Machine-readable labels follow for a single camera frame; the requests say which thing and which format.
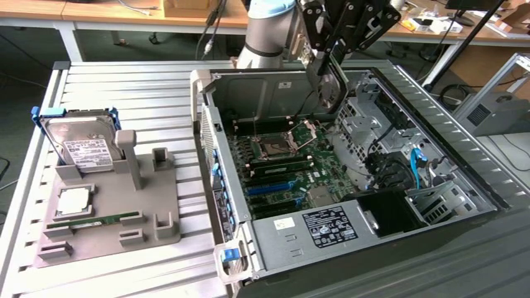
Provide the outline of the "black graphics card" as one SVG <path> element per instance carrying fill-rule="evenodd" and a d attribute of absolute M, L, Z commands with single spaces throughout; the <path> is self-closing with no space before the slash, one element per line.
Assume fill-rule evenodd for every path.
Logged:
<path fill-rule="evenodd" d="M 342 62 L 350 53 L 344 53 L 344 39 L 333 42 L 322 52 L 311 47 L 306 33 L 299 30 L 291 38 L 289 57 L 301 61 L 318 104 L 327 114 L 333 114 L 349 95 L 349 79 L 342 70 Z"/>

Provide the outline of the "white box black panel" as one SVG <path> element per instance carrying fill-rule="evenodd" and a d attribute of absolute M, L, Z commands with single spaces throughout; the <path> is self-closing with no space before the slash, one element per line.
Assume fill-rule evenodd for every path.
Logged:
<path fill-rule="evenodd" d="M 412 32 L 428 32 L 433 24 L 433 18 L 408 18 L 401 22 L 401 25 Z"/>

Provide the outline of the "wooden desk with clutter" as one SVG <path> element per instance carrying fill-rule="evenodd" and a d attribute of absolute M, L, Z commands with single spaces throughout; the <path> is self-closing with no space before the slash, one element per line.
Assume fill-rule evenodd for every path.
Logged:
<path fill-rule="evenodd" d="M 449 48 L 440 62 L 446 63 L 472 31 L 473 29 L 466 27 L 460 34 L 449 34 L 444 38 L 430 32 L 413 32 L 402 24 L 397 24 L 381 40 L 432 44 L 444 42 Z M 450 70 L 468 84 L 484 83 L 517 52 L 530 53 L 530 37 L 508 38 L 489 27 L 484 27 L 450 66 Z"/>

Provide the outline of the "plain white carton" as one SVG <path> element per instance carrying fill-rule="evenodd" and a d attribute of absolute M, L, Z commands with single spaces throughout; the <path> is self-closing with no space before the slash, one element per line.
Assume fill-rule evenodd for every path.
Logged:
<path fill-rule="evenodd" d="M 446 32 L 458 34 L 464 30 L 464 26 L 452 20 L 436 19 L 429 26 L 429 30 L 434 34 L 442 34 Z"/>

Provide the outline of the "black slanted tripod pole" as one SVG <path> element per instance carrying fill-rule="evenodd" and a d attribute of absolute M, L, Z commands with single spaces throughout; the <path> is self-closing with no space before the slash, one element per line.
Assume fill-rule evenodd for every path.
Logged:
<path fill-rule="evenodd" d="M 497 13 L 497 11 L 498 11 L 498 9 L 494 8 L 489 12 L 486 12 L 482 19 L 474 25 L 473 30 L 469 33 L 466 39 L 464 41 L 461 41 L 458 44 L 456 44 L 456 48 L 453 50 L 449 50 L 449 52 L 442 55 L 442 61 L 436 63 L 434 69 L 429 73 L 426 80 L 422 84 L 422 87 L 425 88 L 426 91 L 430 92 L 433 90 L 440 79 L 442 78 L 445 73 L 449 71 L 450 66 L 457 61 L 460 55 L 465 51 L 466 47 L 469 46 L 469 44 L 473 41 L 473 39 L 476 38 L 477 34 L 482 30 L 485 24 L 490 21 L 490 18 Z"/>

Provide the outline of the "black monitor with stand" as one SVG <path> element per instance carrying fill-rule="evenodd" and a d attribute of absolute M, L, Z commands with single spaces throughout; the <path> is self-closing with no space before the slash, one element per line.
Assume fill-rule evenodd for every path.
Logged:
<path fill-rule="evenodd" d="M 505 0 L 446 0 L 445 8 L 454 10 L 449 17 L 460 25 L 473 27 L 476 22 L 465 16 L 468 11 L 489 12 L 492 9 L 500 7 Z"/>

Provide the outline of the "perforated metal drive cage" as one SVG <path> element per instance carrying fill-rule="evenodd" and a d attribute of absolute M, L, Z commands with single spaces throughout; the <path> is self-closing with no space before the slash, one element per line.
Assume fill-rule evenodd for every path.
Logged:
<path fill-rule="evenodd" d="M 340 139 L 346 144 L 348 149 L 362 147 L 368 149 L 373 141 L 378 138 L 377 129 L 384 125 L 373 115 L 361 111 L 358 98 L 348 98 L 340 108 L 336 119 L 337 132 Z"/>

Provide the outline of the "open metal socket cover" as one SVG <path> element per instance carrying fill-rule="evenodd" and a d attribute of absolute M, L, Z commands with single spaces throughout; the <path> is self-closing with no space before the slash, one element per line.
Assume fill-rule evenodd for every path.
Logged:
<path fill-rule="evenodd" d="M 309 153 L 326 143 L 326 135 L 318 124 L 302 120 L 285 134 L 291 153 Z"/>

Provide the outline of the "folded brown cardboard piece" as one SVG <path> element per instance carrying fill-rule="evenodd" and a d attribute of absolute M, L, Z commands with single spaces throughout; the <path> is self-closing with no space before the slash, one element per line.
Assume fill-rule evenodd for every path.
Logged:
<path fill-rule="evenodd" d="M 504 0 L 504 12 L 494 25 L 508 37 L 530 35 L 530 0 Z"/>

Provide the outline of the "CPU socket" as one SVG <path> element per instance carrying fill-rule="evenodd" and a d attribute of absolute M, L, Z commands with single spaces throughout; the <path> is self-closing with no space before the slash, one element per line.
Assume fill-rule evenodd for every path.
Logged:
<path fill-rule="evenodd" d="M 289 142 L 286 132 L 251 136 L 250 146 L 254 159 L 257 160 L 277 160 L 297 155 L 295 149 Z"/>

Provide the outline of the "gray computer tower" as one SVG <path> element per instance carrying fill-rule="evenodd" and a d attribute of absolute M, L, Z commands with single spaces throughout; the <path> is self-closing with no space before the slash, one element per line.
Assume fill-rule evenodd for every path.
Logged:
<path fill-rule="evenodd" d="M 530 101 L 501 91 L 480 99 L 477 107 L 460 117 L 460 123 L 476 137 L 500 135 L 509 133 L 529 115 Z"/>

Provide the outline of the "black RAM stick green label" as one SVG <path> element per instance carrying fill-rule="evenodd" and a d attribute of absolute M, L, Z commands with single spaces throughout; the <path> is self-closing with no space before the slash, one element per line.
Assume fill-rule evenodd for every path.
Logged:
<path fill-rule="evenodd" d="M 249 165 L 250 177 L 262 178 L 277 174 L 295 173 L 314 167 L 314 161 L 305 158 L 286 158 Z"/>

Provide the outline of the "green motherboard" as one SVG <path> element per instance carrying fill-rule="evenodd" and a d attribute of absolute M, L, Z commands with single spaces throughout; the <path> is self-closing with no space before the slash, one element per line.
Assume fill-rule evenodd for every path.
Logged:
<path fill-rule="evenodd" d="M 336 198 L 336 203 L 341 201 L 345 195 L 358 190 L 348 174 L 349 168 L 340 161 L 336 154 L 336 147 L 333 145 L 332 138 L 327 136 L 323 126 L 321 126 L 318 122 L 313 122 L 319 125 L 322 132 L 326 135 L 326 143 L 321 144 L 315 151 L 309 153 L 297 153 L 295 156 L 289 158 L 305 158 L 313 160 L 314 167 L 295 173 L 277 174 L 262 178 L 251 178 L 249 171 L 250 164 L 266 162 L 266 160 L 254 159 L 253 149 L 250 146 L 250 137 L 254 136 L 253 124 L 237 124 L 230 131 L 227 136 L 230 152 L 242 184 L 245 201 L 254 220 L 313 209 L 314 206 L 309 201 L 307 195 L 307 192 L 313 187 L 326 186 Z M 287 123 L 269 123 L 258 125 L 259 135 L 287 132 L 299 123 L 301 121 L 289 121 Z M 290 181 L 295 183 L 290 191 L 274 192 L 259 196 L 247 195 L 247 189 L 250 188 L 286 183 Z"/>

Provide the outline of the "open black PC case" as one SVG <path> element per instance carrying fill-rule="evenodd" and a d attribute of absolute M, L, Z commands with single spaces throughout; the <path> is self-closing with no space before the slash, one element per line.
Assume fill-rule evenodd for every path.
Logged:
<path fill-rule="evenodd" d="M 389 63 L 357 63 L 345 69 L 349 95 L 361 111 L 384 125 L 368 149 L 346 148 L 336 119 L 318 104 L 302 70 L 195 70 L 191 101 L 202 165 L 209 168 L 222 242 L 215 262 L 237 298 L 372 296 L 449 297 L 470 292 L 457 283 L 489 268 L 494 256 L 480 251 L 492 242 L 486 228 L 513 208 L 525 191 L 450 114 Z M 338 203 L 357 201 L 380 241 L 346 255 L 285 271 L 267 271 L 253 219 L 230 152 L 227 136 L 237 124 L 321 124 L 358 190 Z M 453 181 L 478 212 L 429 225 L 408 191 Z M 222 251 L 238 248 L 241 259 L 222 263 Z"/>

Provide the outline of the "blue expansion slot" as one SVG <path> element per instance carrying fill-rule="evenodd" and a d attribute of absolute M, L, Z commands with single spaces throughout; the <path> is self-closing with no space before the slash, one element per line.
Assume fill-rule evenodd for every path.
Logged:
<path fill-rule="evenodd" d="M 295 183 L 293 181 L 286 183 L 271 184 L 266 186 L 257 186 L 254 188 L 247 189 L 249 196 L 259 196 L 263 194 L 270 194 L 274 192 L 285 192 L 290 191 L 294 187 Z"/>

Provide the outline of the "silver chipset heatsink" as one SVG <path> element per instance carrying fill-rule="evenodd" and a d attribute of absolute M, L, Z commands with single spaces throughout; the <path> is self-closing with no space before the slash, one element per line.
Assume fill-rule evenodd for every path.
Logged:
<path fill-rule="evenodd" d="M 311 205 L 317 207 L 323 207 L 336 203 L 336 198 L 329 191 L 326 186 L 318 186 L 310 188 L 309 192 L 309 201 Z"/>

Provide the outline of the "metal disk bay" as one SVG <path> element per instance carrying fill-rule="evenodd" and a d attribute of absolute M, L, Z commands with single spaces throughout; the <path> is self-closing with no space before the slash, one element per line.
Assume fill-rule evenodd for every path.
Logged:
<path fill-rule="evenodd" d="M 429 225 L 478 212 L 474 202 L 453 181 L 424 189 L 412 189 L 408 196 Z"/>

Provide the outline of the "wooden desk white legs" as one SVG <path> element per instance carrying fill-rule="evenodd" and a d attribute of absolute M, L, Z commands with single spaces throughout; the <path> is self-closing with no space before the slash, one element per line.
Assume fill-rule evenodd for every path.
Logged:
<path fill-rule="evenodd" d="M 73 62 L 85 61 L 78 30 L 105 30 L 113 39 L 119 31 L 199 34 L 203 17 L 166 17 L 162 9 L 143 15 L 117 0 L 73 3 L 67 0 L 0 0 L 0 26 L 51 28 L 59 31 Z"/>

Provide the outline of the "silver hard disk drive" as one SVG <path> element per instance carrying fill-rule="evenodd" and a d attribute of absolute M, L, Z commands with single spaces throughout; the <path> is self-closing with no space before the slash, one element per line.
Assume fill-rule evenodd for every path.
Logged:
<path fill-rule="evenodd" d="M 40 120 L 64 165 L 82 173 L 110 171 L 122 157 L 114 147 L 117 128 L 109 116 L 55 117 Z"/>

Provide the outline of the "blue disk caddy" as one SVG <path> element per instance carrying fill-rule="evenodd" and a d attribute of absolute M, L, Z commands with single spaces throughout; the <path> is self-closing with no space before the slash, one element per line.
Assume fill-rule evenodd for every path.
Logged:
<path fill-rule="evenodd" d="M 122 129 L 122 125 L 119 122 L 119 113 L 118 113 L 118 109 L 115 107 L 111 108 L 106 108 L 106 109 L 66 109 L 63 107 L 50 107 L 46 108 L 44 110 L 40 110 L 39 107 L 35 107 L 32 109 L 32 121 L 36 124 L 36 126 L 39 127 L 39 129 L 42 130 L 44 136 L 47 137 L 47 139 L 50 140 L 44 128 L 43 128 L 43 124 L 40 123 L 40 120 L 44 118 L 55 118 L 55 117 L 85 117 L 85 116 L 99 116 L 99 115 L 105 115 L 111 117 L 113 119 L 113 123 L 115 124 L 115 128 L 117 128 L 117 132 Z M 115 139 L 113 141 L 113 145 L 115 148 L 119 149 L 119 147 L 115 145 Z"/>

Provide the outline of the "gray power supply unit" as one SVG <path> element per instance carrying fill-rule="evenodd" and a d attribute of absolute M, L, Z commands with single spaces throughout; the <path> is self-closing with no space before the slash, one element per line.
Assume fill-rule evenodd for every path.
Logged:
<path fill-rule="evenodd" d="M 267 271 L 298 268 L 380 241 L 357 201 L 255 220 L 253 228 Z"/>

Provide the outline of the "gray parts rack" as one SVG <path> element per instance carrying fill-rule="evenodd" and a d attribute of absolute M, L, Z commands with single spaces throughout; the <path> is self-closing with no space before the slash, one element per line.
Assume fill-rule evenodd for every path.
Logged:
<path fill-rule="evenodd" d="M 47 213 L 38 241 L 34 267 L 82 261 L 147 249 L 181 241 L 177 170 L 166 147 L 137 154 L 137 132 L 117 132 L 115 144 L 123 158 L 110 171 L 82 173 L 74 165 L 55 167 Z M 63 190 L 87 188 L 89 210 L 56 215 Z M 67 220 L 138 212 L 119 223 L 99 227 L 46 230 L 46 225 Z"/>

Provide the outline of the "silver CPU chip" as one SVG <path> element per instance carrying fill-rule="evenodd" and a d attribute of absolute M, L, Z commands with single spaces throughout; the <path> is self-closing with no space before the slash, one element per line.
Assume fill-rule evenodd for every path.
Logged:
<path fill-rule="evenodd" d="M 63 216 L 87 211 L 90 195 L 87 188 L 63 190 L 58 200 L 56 215 Z"/>

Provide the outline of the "aluminium profile frame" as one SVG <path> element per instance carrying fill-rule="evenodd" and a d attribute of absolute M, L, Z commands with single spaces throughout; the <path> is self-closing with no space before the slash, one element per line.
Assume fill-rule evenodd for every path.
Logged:
<path fill-rule="evenodd" d="M 506 93 L 530 102 L 530 53 L 513 54 L 488 82 L 470 84 L 470 89 L 477 93 L 457 108 L 458 120 L 464 120 L 472 114 L 493 93 Z"/>

